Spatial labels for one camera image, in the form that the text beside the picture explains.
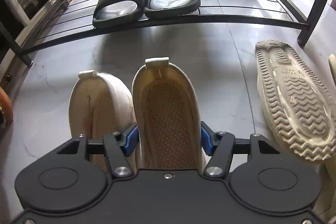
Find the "black metal shoe rack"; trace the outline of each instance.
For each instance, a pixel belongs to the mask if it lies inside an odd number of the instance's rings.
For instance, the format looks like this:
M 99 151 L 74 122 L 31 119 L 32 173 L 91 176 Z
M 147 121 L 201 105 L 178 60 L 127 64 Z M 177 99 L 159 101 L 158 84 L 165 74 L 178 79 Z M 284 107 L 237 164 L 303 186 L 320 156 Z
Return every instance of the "black metal shoe rack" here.
M 202 5 L 197 14 L 193 13 L 190 15 L 184 15 L 174 18 L 166 18 L 166 19 L 147 19 L 142 18 L 137 22 L 127 23 L 115 27 L 109 28 L 94 28 L 92 26 L 92 3 L 89 2 L 90 0 L 83 0 L 79 3 L 88 2 L 88 5 L 82 7 L 80 9 L 70 9 L 68 8 L 74 6 L 76 4 L 68 3 L 68 0 L 58 0 L 53 8 L 45 14 L 45 16 L 40 20 L 40 22 L 35 26 L 35 28 L 31 31 L 28 35 L 26 40 L 23 43 L 23 47 L 20 47 L 15 38 L 11 36 L 11 34 L 6 30 L 4 25 L 0 22 L 0 32 L 4 35 L 6 39 L 7 45 L 13 50 L 13 52 L 27 65 L 32 65 L 32 60 L 29 58 L 28 54 L 42 50 L 48 47 L 52 47 L 55 45 L 60 45 L 66 42 L 75 41 L 78 39 L 92 37 L 96 35 L 117 32 L 122 30 L 129 30 L 129 29 L 136 29 L 136 28 L 143 28 L 143 27 L 151 27 L 151 26 L 159 26 L 159 25 L 171 25 L 171 24 L 186 24 L 186 23 L 205 23 L 205 22 L 228 22 L 228 23 L 250 23 L 250 24 L 263 24 L 263 25 L 273 25 L 273 26 L 280 26 L 280 27 L 287 27 L 287 28 L 294 28 L 301 30 L 297 42 L 298 44 L 303 47 L 306 45 L 310 35 L 312 34 L 321 14 L 322 11 L 327 3 L 327 0 L 315 0 L 310 11 L 308 18 L 306 18 L 303 13 L 290 1 L 290 0 L 269 0 L 276 3 L 279 3 L 283 8 L 283 11 L 280 13 L 284 13 L 288 15 L 288 20 L 283 19 L 276 19 L 276 18 L 269 18 L 269 17 L 255 17 L 255 16 L 248 16 L 248 15 L 236 15 L 236 14 L 209 14 L 203 13 L 202 8 L 205 7 L 218 7 L 219 9 L 225 7 L 236 7 L 236 8 L 251 8 L 251 7 L 244 7 L 244 6 L 226 6 L 226 5 L 218 5 L 215 6 L 205 6 Z M 83 15 L 83 10 L 87 8 L 90 9 L 90 12 Z M 75 13 L 80 11 L 80 16 L 74 16 L 74 18 L 66 21 L 57 21 L 57 18 L 61 15 Z M 267 10 L 267 11 L 274 11 L 279 12 L 278 10 L 268 10 L 262 9 L 259 10 Z M 88 19 L 89 24 L 83 25 L 83 18 Z M 46 30 L 50 27 L 55 25 L 65 24 L 65 26 L 70 26 L 69 29 L 64 29 L 59 32 L 48 33 Z

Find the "floor tile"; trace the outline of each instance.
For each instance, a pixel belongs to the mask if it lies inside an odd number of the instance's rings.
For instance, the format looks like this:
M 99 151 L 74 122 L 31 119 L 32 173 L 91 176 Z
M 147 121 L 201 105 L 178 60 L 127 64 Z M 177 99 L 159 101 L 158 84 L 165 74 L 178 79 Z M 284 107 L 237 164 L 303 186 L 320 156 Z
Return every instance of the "floor tile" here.
M 218 0 L 218 2 L 221 6 L 241 6 L 285 12 L 279 3 L 269 0 Z
M 201 6 L 219 6 L 218 0 L 201 0 Z
M 144 60 L 157 56 L 169 56 L 188 75 L 201 117 L 214 131 L 228 131 L 238 138 L 253 133 L 244 77 L 226 23 L 112 33 L 36 54 L 19 92 L 10 93 L 15 96 L 14 133 L 8 133 L 1 144 L 8 149 L 2 150 L 2 176 L 13 185 L 22 168 L 70 138 L 68 101 L 79 71 L 108 72 L 131 88 Z
M 21 211 L 22 206 L 10 184 L 0 178 L 0 223 L 9 224 Z

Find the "shoe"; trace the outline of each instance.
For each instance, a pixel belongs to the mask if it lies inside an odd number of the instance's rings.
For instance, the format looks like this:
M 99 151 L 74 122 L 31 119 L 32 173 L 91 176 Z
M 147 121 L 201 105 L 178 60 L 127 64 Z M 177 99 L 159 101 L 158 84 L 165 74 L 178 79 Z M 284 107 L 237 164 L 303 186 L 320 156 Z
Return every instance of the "shoe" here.
M 69 103 L 72 136 L 99 139 L 110 132 L 124 132 L 135 122 L 132 95 L 119 78 L 94 70 L 81 71 L 78 77 Z M 134 153 L 127 160 L 135 170 Z M 107 171 L 104 155 L 93 155 L 92 162 Z
M 142 167 L 203 172 L 201 121 L 190 80 L 168 57 L 145 63 L 132 85 Z
M 333 77 L 334 84 L 336 85 L 336 56 L 334 54 L 329 55 L 329 68 L 331 76 Z
M 283 42 L 258 42 L 255 54 L 263 113 L 280 146 L 310 163 L 332 158 L 336 104 L 327 89 Z

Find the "textured insole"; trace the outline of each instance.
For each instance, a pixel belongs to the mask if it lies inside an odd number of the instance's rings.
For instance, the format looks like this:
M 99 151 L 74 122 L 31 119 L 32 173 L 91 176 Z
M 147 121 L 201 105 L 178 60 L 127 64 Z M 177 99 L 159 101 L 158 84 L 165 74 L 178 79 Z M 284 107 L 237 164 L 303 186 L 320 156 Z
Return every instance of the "textured insole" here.
M 104 90 L 97 98 L 93 107 L 92 138 L 98 139 L 103 135 L 117 131 L 114 121 L 113 102 L 110 92 Z M 107 171 L 104 155 L 93 155 L 92 161 L 104 171 Z
M 197 168 L 187 115 L 191 115 L 177 87 L 160 82 L 149 88 L 146 105 L 152 147 L 158 168 Z
M 309 160 L 335 154 L 335 103 L 320 80 L 289 45 L 255 46 L 264 115 L 282 146 Z

